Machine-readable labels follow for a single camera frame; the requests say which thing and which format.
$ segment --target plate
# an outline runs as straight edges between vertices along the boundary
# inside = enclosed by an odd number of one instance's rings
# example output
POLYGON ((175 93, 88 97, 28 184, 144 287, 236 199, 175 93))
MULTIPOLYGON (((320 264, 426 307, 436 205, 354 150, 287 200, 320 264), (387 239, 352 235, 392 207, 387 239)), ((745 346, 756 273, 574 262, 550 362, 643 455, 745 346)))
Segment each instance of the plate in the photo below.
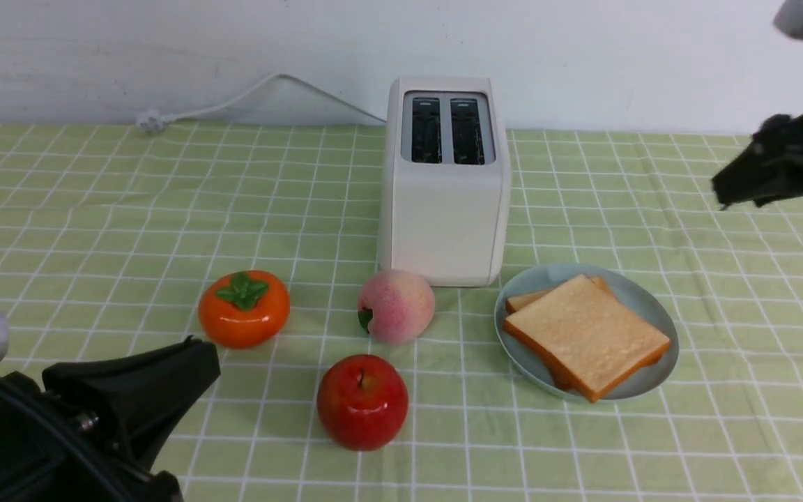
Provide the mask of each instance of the plate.
POLYGON ((665 353, 665 356, 659 359, 659 362, 639 369, 597 403, 618 403, 634 400, 634 398, 644 396, 655 390, 669 378, 672 372, 675 371, 676 366, 678 366, 680 341, 675 322, 666 312, 665 307, 649 291, 641 288, 637 283, 627 279, 627 277, 614 273, 614 271, 589 266, 588 264, 548 264, 548 266, 532 267, 517 274, 500 290, 498 300, 494 304, 494 328, 498 333, 500 345, 504 347, 513 362, 513 366, 516 366, 527 379, 535 382, 536 385, 547 390, 552 395, 562 398, 562 400, 589 403, 576 390, 563 391, 557 388, 553 384, 551 373, 545 368, 541 359, 522 343, 519 343, 515 337, 510 336, 503 330, 504 318, 507 317, 507 311, 504 308, 507 298, 540 289, 554 288, 580 274, 588 277, 602 276, 603 280, 606 280, 609 289, 612 289, 612 292, 615 293, 618 301, 671 339, 670 349, 665 353))

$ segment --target toaster slot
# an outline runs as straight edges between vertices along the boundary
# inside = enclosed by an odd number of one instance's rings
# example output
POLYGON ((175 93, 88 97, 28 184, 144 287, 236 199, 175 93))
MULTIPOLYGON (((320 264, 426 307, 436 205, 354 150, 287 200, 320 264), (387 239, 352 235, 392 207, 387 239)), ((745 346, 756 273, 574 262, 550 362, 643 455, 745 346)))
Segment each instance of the toaster slot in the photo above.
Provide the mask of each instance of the toaster slot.
POLYGON ((454 163, 484 165, 482 124, 479 123, 479 104, 475 98, 451 98, 452 141, 454 163))
POLYGON ((441 115, 439 98, 411 99, 411 162, 442 163, 441 115))

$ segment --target table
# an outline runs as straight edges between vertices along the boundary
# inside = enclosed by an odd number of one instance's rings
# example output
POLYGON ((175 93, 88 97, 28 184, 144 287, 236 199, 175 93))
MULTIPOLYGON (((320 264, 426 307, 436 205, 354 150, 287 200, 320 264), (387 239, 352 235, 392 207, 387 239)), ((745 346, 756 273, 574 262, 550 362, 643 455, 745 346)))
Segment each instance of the table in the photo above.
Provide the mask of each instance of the table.
POLYGON ((0 374, 200 334, 204 288, 255 267, 287 281, 293 312, 267 345, 221 352, 222 377, 163 448, 155 470, 189 501, 803 499, 803 200, 717 210, 710 177, 746 137, 509 139, 499 284, 437 289, 427 332, 391 349, 355 314, 376 270, 382 128, 0 124, 0 374), (659 391, 578 406, 511 370, 498 286, 554 261, 620 271, 666 306, 682 353, 659 391), (395 442, 358 455, 329 442, 312 400, 329 365, 369 350, 412 406, 395 442))

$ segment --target toast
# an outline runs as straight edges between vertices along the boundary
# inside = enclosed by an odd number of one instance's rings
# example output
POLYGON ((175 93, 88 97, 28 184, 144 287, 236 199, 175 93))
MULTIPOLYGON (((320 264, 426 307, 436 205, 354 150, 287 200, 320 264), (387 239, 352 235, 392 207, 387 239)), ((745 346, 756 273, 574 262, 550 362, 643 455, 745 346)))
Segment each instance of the toast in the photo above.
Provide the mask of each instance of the toast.
MULTIPOLYGON (((593 282, 599 286, 600 289, 603 289, 606 293, 615 295, 615 293, 612 292, 612 289, 609 289, 609 284, 603 280, 603 277, 594 275, 592 277, 588 277, 588 279, 590 279, 590 282, 593 282)), ((551 292, 552 289, 553 288, 548 288, 540 291, 533 291, 531 293, 525 293, 525 295, 510 296, 510 298, 507 298, 507 301, 504 302, 504 309, 507 311, 507 314, 513 314, 513 312, 516 312, 536 299, 541 298, 541 296, 551 292)))
POLYGON ((584 275, 513 312, 504 331, 590 403, 671 346, 665 334, 584 275))
MULTIPOLYGON (((602 276, 594 275, 592 277, 588 277, 588 279, 590 279, 590 282, 596 284, 600 289, 604 290, 606 293, 609 293, 613 296, 615 295, 615 293, 612 292, 612 289, 609 289, 609 284, 606 283, 606 280, 603 280, 602 276)), ((540 291, 533 291, 531 293, 525 293, 523 295, 510 296, 510 298, 507 298, 507 301, 505 302, 505 310, 507 310, 507 314, 513 314, 513 312, 516 312, 517 310, 523 308, 524 306, 532 303, 536 299, 541 298, 541 296, 544 296, 547 293, 551 292, 552 289, 553 288, 541 289, 540 291)), ((555 375, 553 374, 551 369, 549 368, 547 369, 549 372, 551 372, 551 378, 553 379, 553 384, 556 386, 556 388, 558 388, 563 392, 571 390, 572 385, 568 381, 566 381, 565 378, 563 378, 560 375, 555 375)))

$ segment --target plug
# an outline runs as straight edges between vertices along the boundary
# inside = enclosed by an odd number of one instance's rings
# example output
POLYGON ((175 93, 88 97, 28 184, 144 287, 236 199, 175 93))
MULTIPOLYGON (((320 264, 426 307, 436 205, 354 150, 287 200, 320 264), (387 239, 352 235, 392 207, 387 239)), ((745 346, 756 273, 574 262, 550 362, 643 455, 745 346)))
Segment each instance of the plug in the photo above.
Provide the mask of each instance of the plug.
POLYGON ((158 134, 166 130, 166 118, 156 108, 148 108, 138 114, 135 125, 147 134, 158 134))

